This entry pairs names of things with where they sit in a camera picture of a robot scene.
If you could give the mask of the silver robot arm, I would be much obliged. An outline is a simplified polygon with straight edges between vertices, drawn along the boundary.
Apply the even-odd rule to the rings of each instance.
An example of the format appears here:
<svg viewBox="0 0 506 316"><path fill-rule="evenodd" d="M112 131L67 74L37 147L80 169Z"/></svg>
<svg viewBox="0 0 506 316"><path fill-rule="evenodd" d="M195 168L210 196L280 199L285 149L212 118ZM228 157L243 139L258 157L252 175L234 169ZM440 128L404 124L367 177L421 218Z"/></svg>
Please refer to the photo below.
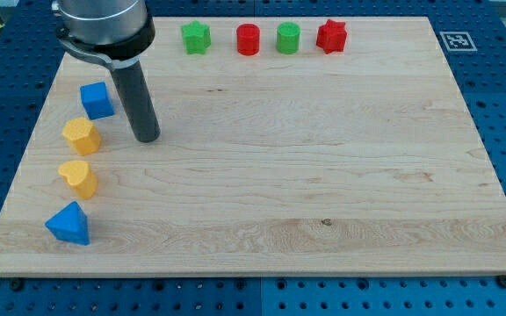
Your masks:
<svg viewBox="0 0 506 316"><path fill-rule="evenodd" d="M155 38L145 0L54 0L51 9L66 53L111 71L137 63Z"/></svg>

